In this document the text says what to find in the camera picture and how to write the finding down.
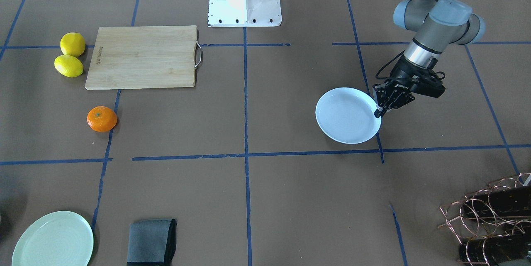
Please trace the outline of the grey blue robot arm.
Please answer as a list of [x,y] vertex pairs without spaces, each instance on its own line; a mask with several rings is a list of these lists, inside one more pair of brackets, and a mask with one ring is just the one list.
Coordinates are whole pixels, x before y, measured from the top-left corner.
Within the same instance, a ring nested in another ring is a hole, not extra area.
[[406,49],[391,59],[394,67],[389,75],[375,76],[382,81],[373,85],[376,118],[414,101],[416,94],[442,96],[445,73],[434,71],[441,54],[450,44],[480,41],[486,29],[483,18],[459,0],[404,0],[394,10],[393,22],[415,35]]

